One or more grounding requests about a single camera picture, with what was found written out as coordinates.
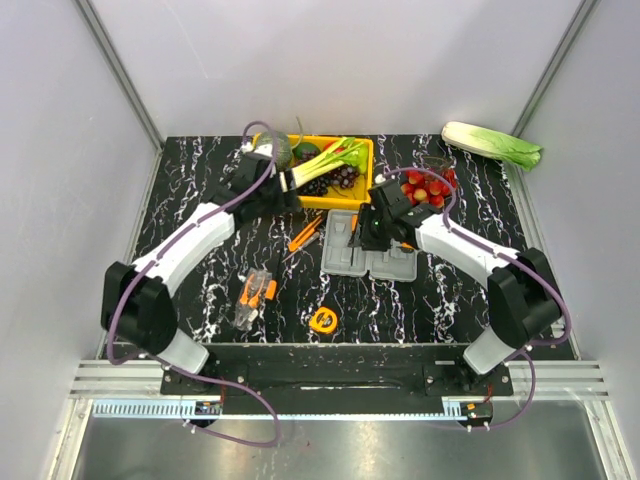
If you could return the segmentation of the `clear test pen screwdriver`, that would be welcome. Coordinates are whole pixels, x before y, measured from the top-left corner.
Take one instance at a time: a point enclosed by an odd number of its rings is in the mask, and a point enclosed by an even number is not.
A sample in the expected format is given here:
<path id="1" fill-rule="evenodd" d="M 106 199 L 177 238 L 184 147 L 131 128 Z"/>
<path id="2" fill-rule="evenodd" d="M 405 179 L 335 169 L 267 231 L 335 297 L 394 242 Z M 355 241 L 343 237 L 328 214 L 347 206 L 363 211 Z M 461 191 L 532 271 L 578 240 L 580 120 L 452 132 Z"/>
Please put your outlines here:
<path id="1" fill-rule="evenodd" d="M 297 246 L 291 253 L 289 253 L 282 261 L 283 262 L 288 261 L 294 255 L 296 255 L 299 251 L 304 250 L 306 247 L 308 247 L 313 242 L 315 242 L 319 238 L 319 236 L 320 236 L 319 232 L 315 232 L 314 234 L 312 234 L 309 238 L 307 238 L 299 246 Z"/>

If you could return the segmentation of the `orange utility knife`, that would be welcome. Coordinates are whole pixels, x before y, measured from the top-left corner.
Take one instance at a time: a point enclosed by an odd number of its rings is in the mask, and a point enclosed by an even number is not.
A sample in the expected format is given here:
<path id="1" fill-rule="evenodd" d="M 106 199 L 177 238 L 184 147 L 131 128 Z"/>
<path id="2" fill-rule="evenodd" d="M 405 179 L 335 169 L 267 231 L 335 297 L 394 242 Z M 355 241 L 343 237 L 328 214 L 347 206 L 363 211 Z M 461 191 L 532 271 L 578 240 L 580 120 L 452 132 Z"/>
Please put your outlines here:
<path id="1" fill-rule="evenodd" d="M 297 246 L 299 246 L 304 240 L 309 238 L 312 234 L 318 231 L 319 226 L 322 224 L 324 217 L 319 215 L 313 221 L 311 221 L 308 225 L 306 225 L 303 230 L 289 243 L 288 249 L 292 252 Z"/>

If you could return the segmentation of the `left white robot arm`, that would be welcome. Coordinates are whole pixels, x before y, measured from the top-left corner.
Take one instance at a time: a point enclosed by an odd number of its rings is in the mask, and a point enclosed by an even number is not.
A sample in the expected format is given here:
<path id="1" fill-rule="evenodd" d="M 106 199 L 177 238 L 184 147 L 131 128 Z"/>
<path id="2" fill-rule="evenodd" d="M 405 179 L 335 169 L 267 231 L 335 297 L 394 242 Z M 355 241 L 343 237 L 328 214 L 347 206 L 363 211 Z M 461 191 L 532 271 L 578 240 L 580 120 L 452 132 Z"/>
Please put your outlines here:
<path id="1" fill-rule="evenodd" d="M 105 273 L 101 325 L 108 333 L 107 356 L 115 339 L 189 374 L 211 363 L 206 347 L 178 326 L 173 297 L 186 277 L 215 248 L 262 216 L 300 208 L 291 172 L 279 172 L 272 146 L 244 152 L 237 168 L 213 196 L 166 240 L 130 264 L 113 263 Z"/>

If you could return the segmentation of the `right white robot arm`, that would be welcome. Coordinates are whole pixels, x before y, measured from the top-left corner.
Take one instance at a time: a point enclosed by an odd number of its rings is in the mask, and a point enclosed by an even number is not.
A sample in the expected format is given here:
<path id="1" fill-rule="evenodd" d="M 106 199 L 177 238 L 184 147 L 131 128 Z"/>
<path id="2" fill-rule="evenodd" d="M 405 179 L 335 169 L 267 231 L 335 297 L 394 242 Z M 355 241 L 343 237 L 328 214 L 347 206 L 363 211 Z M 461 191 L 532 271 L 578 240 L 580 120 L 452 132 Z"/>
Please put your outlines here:
<path id="1" fill-rule="evenodd" d="M 461 370 L 483 377 L 513 359 L 559 320 L 569 321 L 549 261 L 539 249 L 519 252 L 456 224 L 449 207 L 413 204 L 395 180 L 369 190 L 352 244 L 386 251 L 396 241 L 449 262 L 487 293 L 489 326 L 462 354 Z"/>

